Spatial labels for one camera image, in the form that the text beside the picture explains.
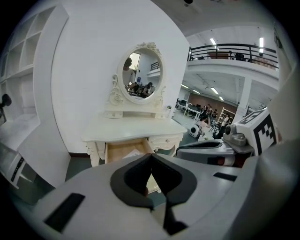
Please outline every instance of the white bookshelf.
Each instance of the white bookshelf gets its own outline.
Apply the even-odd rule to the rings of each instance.
[[[4,148],[16,152],[55,187],[64,182],[70,160],[51,98],[52,61],[67,20],[61,4],[30,16],[15,28],[0,57],[1,96],[7,93],[12,99],[4,107],[7,121],[0,126],[0,153]],[[0,158],[0,165],[16,161],[10,156],[6,160]]]
[[[36,48],[38,45],[38,40],[40,37],[40,32],[32,35],[25,41],[25,46],[21,56],[21,63],[20,63],[20,71],[31,67],[33,65],[34,54],[36,52]]]
[[[23,45],[24,41],[20,42],[17,46],[15,46],[9,51],[6,66],[7,77],[10,77],[20,71],[20,59]]]
[[[34,17],[31,17],[23,24],[21,24],[19,27],[17,27],[17,29],[15,30],[12,43],[10,45],[10,50],[13,49],[15,46],[19,45],[20,42],[23,42],[26,39],[27,33],[29,31],[30,26],[32,25],[33,20]]]
[[[32,35],[35,35],[36,33],[41,32],[43,30],[43,28],[53,10],[54,10],[54,7],[49,8],[34,17],[34,21],[29,29],[29,33],[28,33],[29,37]]]
[[[6,53],[1,61],[1,78],[5,78],[5,67],[6,67],[6,61],[8,59],[8,54]]]
[[[225,109],[225,108],[223,107],[222,112],[221,112],[221,114],[220,114],[220,116],[219,116],[219,118],[218,118],[218,120],[217,120],[218,123],[221,123],[221,122],[220,122],[220,118],[221,118],[222,116],[225,117],[226,113],[229,113],[229,120],[230,120],[231,123],[233,122],[235,113],[234,113],[234,112],[231,112],[231,111],[229,111],[229,110],[227,110],[227,109]]]
[[[20,166],[18,166],[22,156],[16,151],[2,146],[0,148],[0,173],[12,184],[15,188],[19,188],[17,183],[20,178],[21,172],[26,165],[26,162],[23,161]]]

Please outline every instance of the black rubber pad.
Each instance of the black rubber pad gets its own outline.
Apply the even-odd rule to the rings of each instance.
[[[81,194],[71,193],[44,222],[56,231],[61,232],[84,198],[85,196]]]
[[[230,175],[230,174],[226,174],[226,173],[221,173],[221,172],[217,172],[214,174],[214,177],[217,177],[217,178],[222,178],[222,179],[226,179],[226,180],[229,180],[229,181],[235,181],[237,176],[234,176],[234,175]]]

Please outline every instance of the carved table leg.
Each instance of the carved table leg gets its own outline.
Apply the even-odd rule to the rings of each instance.
[[[176,149],[178,149],[178,147],[179,147],[179,142],[177,142],[175,145],[174,145],[174,147],[172,147],[172,151],[169,153],[169,156],[174,156],[175,155],[175,153],[176,153]]]
[[[96,143],[95,142],[87,142],[86,147],[87,147],[87,153],[90,156],[90,161],[91,161],[92,167],[98,166],[100,157],[98,154],[98,149],[97,149]]]
[[[102,160],[105,160],[105,142],[96,142],[98,155]]]

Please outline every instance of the person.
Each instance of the person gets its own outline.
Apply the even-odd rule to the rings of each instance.
[[[223,122],[221,123],[221,128],[219,130],[219,133],[216,136],[214,136],[214,139],[221,139],[223,137],[223,134],[226,129],[226,125],[229,122],[229,118],[230,118],[229,113],[226,113],[226,117],[224,118]]]
[[[147,98],[151,95],[151,93],[149,92],[150,88],[152,87],[152,82],[148,83],[144,89],[142,90],[142,93],[141,93],[141,97],[142,98]]]
[[[213,120],[216,120],[217,115],[218,115],[218,111],[217,109],[215,109],[215,111],[211,115],[210,124],[213,122]]]
[[[212,112],[213,112],[213,111],[212,111],[212,107],[210,106],[210,108],[209,108],[209,114],[208,114],[210,120],[211,120]]]
[[[208,110],[209,110],[209,107],[206,106],[205,109],[203,110],[203,112],[200,114],[200,118],[203,118],[203,117],[208,117]]]
[[[204,109],[206,109],[206,107],[208,107],[208,109],[210,109],[210,104],[207,104]]]
[[[205,122],[207,117],[204,116],[200,121],[196,122],[197,125],[201,126],[202,128],[210,128],[210,122],[208,124]]]
[[[138,90],[139,90],[139,88],[140,88],[140,86],[137,84],[137,82],[135,82],[135,86],[133,86],[133,91],[134,91],[135,93],[137,93]]]
[[[131,64],[132,64],[131,58],[127,58],[123,67],[123,83],[124,85],[128,85],[128,89],[136,86],[135,72],[131,68],[129,68]]]

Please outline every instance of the black strip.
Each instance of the black strip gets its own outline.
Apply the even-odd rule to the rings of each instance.
[[[69,152],[72,158],[90,158],[89,154],[85,152]]]
[[[172,208],[169,205],[170,203],[167,200],[165,207],[164,229],[168,232],[168,234],[173,235],[186,229],[188,226],[183,222],[176,221]]]
[[[235,181],[237,176],[234,176],[234,175],[230,175],[230,174],[226,174],[226,173],[221,173],[221,172],[216,172],[214,174],[214,177],[217,177],[217,178],[222,178],[222,179],[225,179],[225,180],[229,180],[229,181]]]
[[[182,145],[176,149],[176,155],[177,152],[181,149],[204,149],[204,148],[219,148],[222,146],[222,142],[216,142],[213,140],[207,140],[206,142],[196,142],[196,143],[190,143],[186,145]]]
[[[16,176],[16,174],[17,174],[19,168],[21,167],[23,161],[24,161],[24,158],[21,158],[20,161],[18,162],[17,167],[15,168],[15,171],[14,171],[14,173],[13,173],[13,176],[11,177],[11,181],[12,181],[12,182],[15,180],[15,176]]]
[[[44,222],[61,233],[84,198],[81,194],[71,193]]]
[[[207,158],[207,164],[209,165],[218,165],[218,159],[220,157],[208,157]]]

